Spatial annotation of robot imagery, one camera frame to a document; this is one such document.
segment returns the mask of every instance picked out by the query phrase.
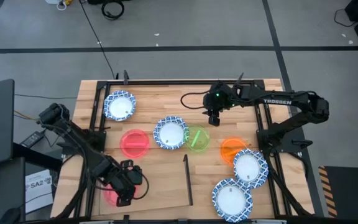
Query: wooden tabletop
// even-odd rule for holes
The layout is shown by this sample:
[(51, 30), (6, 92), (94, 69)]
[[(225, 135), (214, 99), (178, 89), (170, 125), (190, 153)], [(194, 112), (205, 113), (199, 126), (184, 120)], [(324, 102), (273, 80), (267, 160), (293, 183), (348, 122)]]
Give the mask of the wooden tabletop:
[[(282, 91), (280, 79), (265, 79), (264, 82), (266, 90)], [(90, 125), (96, 83), (97, 80), (82, 81), (78, 92), (73, 122), (83, 129), (89, 128)], [(257, 151), (258, 143), (255, 133), (257, 130), (257, 122), (253, 107), (236, 107), (230, 111), (221, 113), (221, 125), (214, 127), (208, 124), (208, 117), (201, 114), (203, 110), (189, 110), (180, 104), (180, 97), (183, 94), (188, 92), (202, 92), (208, 89), (209, 85), (113, 85), (111, 87), (111, 92), (116, 90), (131, 92), (136, 96), (137, 104), (136, 112), (130, 119), (122, 122), (116, 122), (110, 119), (106, 120), (105, 127), (111, 127), (107, 129), (106, 153), (113, 156), (117, 161), (127, 159), (119, 148), (119, 141), (122, 135), (127, 131), (131, 129), (141, 129), (149, 135), (150, 149), (144, 157), (134, 159), (136, 165), (142, 167), (163, 164), (166, 170), (174, 171), (176, 166), (170, 166), (170, 164), (178, 164), (178, 162), (181, 162), (183, 159), (183, 156), (187, 154), (194, 205), (183, 206), (181, 203), (175, 206), (167, 205), (151, 210), (137, 210), (136, 212), (102, 215), (109, 213), (108, 210), (113, 210), (113, 208), (105, 208), (109, 205), (105, 203), (104, 194), (96, 190), (92, 212), (93, 219), (121, 220), (123, 215), (130, 215), (131, 219), (143, 220), (220, 218), (212, 205), (212, 189), (220, 180), (234, 177), (232, 167), (225, 164), (219, 155), (220, 145), (225, 138), (239, 136), (247, 141), (252, 150)], [(103, 96), (104, 90), (102, 90), (101, 98), (99, 99), (96, 125), (99, 124), (101, 117)], [(184, 102), (188, 106), (200, 106), (202, 105), (202, 97), (202, 95), (190, 95), (185, 98)], [(281, 122), (289, 117), (288, 108), (286, 106), (271, 105), (270, 111), (273, 122)], [(196, 124), (206, 128), (211, 136), (207, 151), (202, 154), (197, 154), (189, 151), (185, 146), (175, 151), (159, 148), (152, 137), (152, 132), (157, 121), (166, 116), (180, 116), (187, 124)], [(264, 126), (267, 127), (264, 114), (262, 117)], [(287, 187), (307, 211), (314, 213), (303, 164), (301, 161), (285, 153), (281, 153), (280, 157)], [(80, 179), (81, 164), (82, 158), (76, 156), (62, 167), (51, 217), (58, 215), (76, 192)], [(277, 185), (276, 191), (280, 213), (284, 214), (282, 195)], [(249, 218), (273, 218), (274, 214), (268, 183), (265, 183), (260, 188), (252, 189), (251, 193), (254, 207)], [(187, 194), (182, 192), (177, 194), (176, 197), (178, 200), (181, 200), (182, 197), (187, 197)], [(82, 215), (85, 213), (85, 198), (86, 195), (83, 197), (83, 206), (81, 207)], [(146, 198), (142, 200), (143, 203), (147, 204)]]

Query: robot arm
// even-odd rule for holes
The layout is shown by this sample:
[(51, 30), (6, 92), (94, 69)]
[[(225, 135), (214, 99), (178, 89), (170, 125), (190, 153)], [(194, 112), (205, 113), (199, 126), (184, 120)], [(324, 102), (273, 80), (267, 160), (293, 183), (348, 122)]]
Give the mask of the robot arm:
[(64, 105), (54, 103), (39, 116), (37, 123), (61, 136), (65, 140), (63, 147), (83, 157), (88, 179), (97, 178), (104, 186), (110, 185), (118, 195), (118, 207), (131, 204), (135, 185), (142, 184), (143, 174), (139, 166), (134, 166), (132, 160), (118, 163), (103, 154), (104, 139), (100, 138), (99, 132), (79, 128), (69, 120), (70, 113)]
[(203, 105), (207, 109), (209, 124), (219, 126), (219, 112), (235, 106), (254, 106), (259, 103), (296, 106), (301, 112), (281, 123), (273, 123), (265, 132), (266, 140), (277, 146), (284, 135), (307, 123), (322, 123), (328, 120), (328, 102), (313, 91), (266, 91), (253, 85), (223, 82), (212, 85), (205, 94)]

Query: orange bowl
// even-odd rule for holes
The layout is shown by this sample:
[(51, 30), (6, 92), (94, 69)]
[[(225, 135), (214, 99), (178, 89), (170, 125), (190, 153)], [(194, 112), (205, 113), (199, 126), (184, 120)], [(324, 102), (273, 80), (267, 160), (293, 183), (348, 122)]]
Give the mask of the orange bowl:
[(221, 144), (221, 157), (225, 163), (233, 166), (233, 160), (236, 154), (247, 147), (247, 143), (242, 138), (229, 137)]

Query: blue and white plate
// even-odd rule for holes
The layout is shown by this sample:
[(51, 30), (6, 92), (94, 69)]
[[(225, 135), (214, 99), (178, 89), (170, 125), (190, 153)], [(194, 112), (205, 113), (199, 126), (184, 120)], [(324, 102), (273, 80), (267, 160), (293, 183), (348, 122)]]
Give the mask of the blue and white plate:
[(246, 220), (252, 211), (251, 192), (233, 178), (221, 180), (212, 190), (212, 203), (227, 222)]
[(255, 189), (265, 183), (269, 170), (262, 154), (250, 149), (239, 151), (234, 160), (234, 176), (245, 187)]
[(188, 127), (178, 116), (167, 116), (161, 119), (154, 128), (155, 142), (163, 149), (180, 148), (189, 137)]
[(104, 99), (103, 113), (107, 118), (124, 121), (135, 113), (136, 99), (131, 93), (118, 90)]

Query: blue pattern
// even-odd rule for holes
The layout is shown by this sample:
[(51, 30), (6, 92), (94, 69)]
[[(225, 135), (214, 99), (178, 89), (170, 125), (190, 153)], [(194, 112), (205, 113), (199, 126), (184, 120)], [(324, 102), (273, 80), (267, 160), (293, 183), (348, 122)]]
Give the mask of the blue pattern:
[[(252, 180), (252, 181), (242, 180), (237, 173), (236, 162), (237, 162), (238, 158), (240, 158), (244, 154), (254, 156), (258, 160), (260, 172), (255, 180)], [(249, 189), (255, 189), (255, 188), (262, 186), (266, 182), (267, 175), (269, 174), (269, 170), (267, 169), (266, 160), (263, 158), (263, 156), (260, 152), (253, 151), (250, 149), (243, 149), (236, 154), (236, 156), (233, 160), (233, 164), (234, 164), (234, 176), (245, 187), (247, 187)]]
[[(243, 191), (244, 196), (246, 198), (246, 202), (247, 202), (246, 207), (244, 208), (244, 210), (241, 213), (239, 213), (237, 215), (229, 215), (229, 214), (224, 213), (224, 211), (222, 211), (218, 205), (218, 197), (217, 196), (219, 193), (219, 189), (221, 189), (223, 187), (227, 187), (227, 186), (237, 187), (238, 189)], [(218, 215), (220, 217), (222, 217), (223, 219), (225, 219), (225, 221), (231, 222), (231, 223), (236, 223), (241, 220), (246, 220), (252, 211), (252, 207), (254, 206), (254, 204), (252, 203), (251, 191), (248, 188), (246, 188), (243, 184), (235, 181), (232, 178), (227, 178), (227, 179), (221, 180), (218, 184), (216, 184), (215, 188), (212, 191), (212, 203), (213, 203)]]
[[(167, 123), (179, 124), (184, 130), (185, 134), (184, 134), (183, 139), (179, 142), (179, 144), (177, 144), (175, 146), (168, 146), (168, 145), (164, 144), (164, 142), (162, 142), (161, 139), (160, 139), (160, 130), (161, 130), (162, 126), (164, 126)], [(154, 131), (153, 131), (153, 137), (154, 137), (155, 142), (161, 148), (168, 149), (168, 150), (175, 150), (175, 149), (180, 148), (187, 141), (187, 139), (189, 138), (189, 129), (188, 129), (188, 126), (185, 123), (185, 121), (183, 119), (181, 119), (180, 117), (178, 117), (178, 116), (167, 116), (166, 118), (161, 119), (157, 123), (157, 125), (155, 126)]]
[[(121, 118), (113, 116), (111, 114), (111, 112), (110, 112), (110, 104), (111, 104), (111, 102), (113, 102), (115, 99), (117, 99), (119, 97), (128, 98), (132, 103), (132, 110), (128, 113), (127, 116), (121, 117)], [(128, 93), (127, 91), (118, 90), (118, 91), (115, 91), (114, 93), (110, 94), (104, 100), (103, 114), (107, 118), (111, 118), (111, 119), (114, 119), (116, 121), (124, 121), (125, 119), (130, 118), (135, 113), (135, 107), (136, 107), (136, 98), (135, 98), (135, 96), (132, 93)]]

